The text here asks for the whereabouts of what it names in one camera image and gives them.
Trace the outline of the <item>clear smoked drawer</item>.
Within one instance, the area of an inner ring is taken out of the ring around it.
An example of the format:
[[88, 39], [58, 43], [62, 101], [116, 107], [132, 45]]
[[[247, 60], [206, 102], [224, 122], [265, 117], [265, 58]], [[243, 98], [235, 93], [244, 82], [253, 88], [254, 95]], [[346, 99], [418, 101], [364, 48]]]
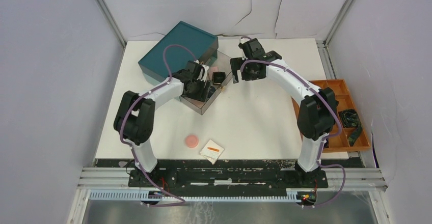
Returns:
[[212, 73], [215, 72], [224, 72], [225, 78], [221, 80], [220, 84], [214, 84], [213, 78], [210, 75], [207, 75], [207, 81], [209, 84], [208, 93], [206, 100], [204, 102], [194, 100], [191, 98], [187, 98], [185, 96], [179, 97], [179, 101], [192, 109], [194, 112], [203, 115], [209, 107], [216, 100], [218, 95], [222, 92], [223, 88], [229, 83], [232, 82], [232, 70], [230, 66], [231, 57], [227, 55], [225, 52], [220, 52], [219, 50], [215, 55], [211, 56], [205, 65], [210, 67], [209, 71]]

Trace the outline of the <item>black gold compact case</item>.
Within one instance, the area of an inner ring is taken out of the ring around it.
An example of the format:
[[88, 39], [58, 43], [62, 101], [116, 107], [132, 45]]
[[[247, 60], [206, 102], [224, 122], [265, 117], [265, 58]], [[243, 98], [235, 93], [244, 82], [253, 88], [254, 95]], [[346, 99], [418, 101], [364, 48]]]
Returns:
[[216, 71], [212, 73], [212, 83], [214, 85], [221, 85], [226, 79], [226, 73], [223, 71]]

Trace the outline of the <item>round coral blush case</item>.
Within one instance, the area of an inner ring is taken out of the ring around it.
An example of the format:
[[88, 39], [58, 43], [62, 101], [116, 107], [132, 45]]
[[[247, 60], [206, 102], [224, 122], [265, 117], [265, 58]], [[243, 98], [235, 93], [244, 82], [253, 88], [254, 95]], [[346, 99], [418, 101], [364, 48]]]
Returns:
[[196, 135], [193, 134], [188, 135], [185, 138], [185, 144], [189, 148], [195, 148], [199, 144], [199, 139]]

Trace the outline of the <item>white patterned palette box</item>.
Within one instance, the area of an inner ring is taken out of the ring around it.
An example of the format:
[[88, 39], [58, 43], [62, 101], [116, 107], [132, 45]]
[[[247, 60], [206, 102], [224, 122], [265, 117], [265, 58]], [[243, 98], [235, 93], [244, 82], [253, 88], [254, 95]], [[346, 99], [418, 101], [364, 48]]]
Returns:
[[215, 164], [224, 151], [225, 148], [210, 139], [200, 151], [200, 155], [211, 164]]

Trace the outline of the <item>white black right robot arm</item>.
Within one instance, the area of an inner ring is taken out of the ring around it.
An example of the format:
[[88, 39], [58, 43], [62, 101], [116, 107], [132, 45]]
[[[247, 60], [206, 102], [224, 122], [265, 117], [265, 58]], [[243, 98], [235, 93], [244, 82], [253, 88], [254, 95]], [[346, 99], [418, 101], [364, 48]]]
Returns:
[[258, 39], [242, 36], [240, 58], [231, 58], [233, 83], [269, 78], [298, 104], [297, 127], [302, 137], [300, 155], [294, 165], [294, 181], [300, 187], [312, 184], [321, 168], [323, 146], [334, 125], [340, 125], [335, 92], [321, 89], [292, 70], [275, 51], [266, 52]]

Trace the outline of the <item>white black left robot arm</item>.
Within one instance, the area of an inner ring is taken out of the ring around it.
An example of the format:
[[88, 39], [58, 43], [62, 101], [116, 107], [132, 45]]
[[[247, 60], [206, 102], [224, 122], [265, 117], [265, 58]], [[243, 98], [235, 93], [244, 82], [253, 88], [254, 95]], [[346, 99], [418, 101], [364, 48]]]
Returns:
[[185, 68], [169, 73], [163, 82], [152, 89], [123, 94], [113, 127], [119, 133], [121, 143], [131, 148], [136, 166], [142, 171], [141, 180], [147, 186], [156, 186], [160, 180], [160, 172], [155, 170], [157, 159], [150, 143], [155, 111], [181, 96], [206, 101], [211, 87], [207, 79], [208, 71], [209, 66], [189, 61]]

